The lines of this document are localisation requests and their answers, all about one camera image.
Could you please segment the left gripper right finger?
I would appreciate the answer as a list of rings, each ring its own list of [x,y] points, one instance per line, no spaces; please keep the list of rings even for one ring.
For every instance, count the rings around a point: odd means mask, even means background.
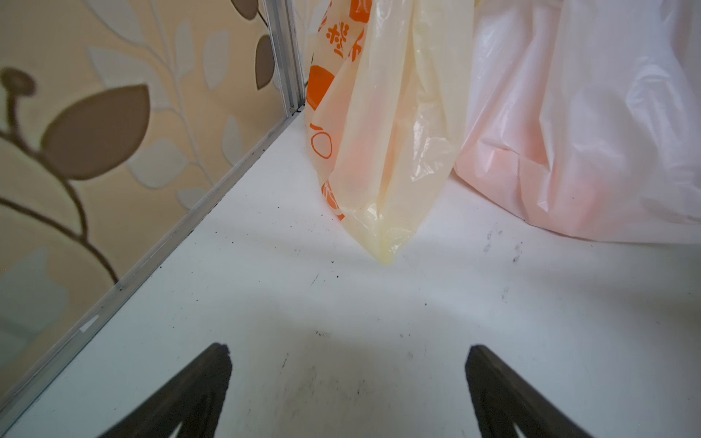
[[[465,373],[483,437],[590,435],[485,345],[470,348]]]

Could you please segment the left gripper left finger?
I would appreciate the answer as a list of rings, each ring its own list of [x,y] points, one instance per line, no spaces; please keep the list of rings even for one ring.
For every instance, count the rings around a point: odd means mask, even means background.
[[[228,346],[213,343],[104,437],[213,437],[232,373]]]

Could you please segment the white plastic bag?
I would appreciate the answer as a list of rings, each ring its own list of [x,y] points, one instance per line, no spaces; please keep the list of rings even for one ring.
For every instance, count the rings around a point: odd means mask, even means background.
[[[456,174],[533,226],[700,240],[697,1],[483,1]]]

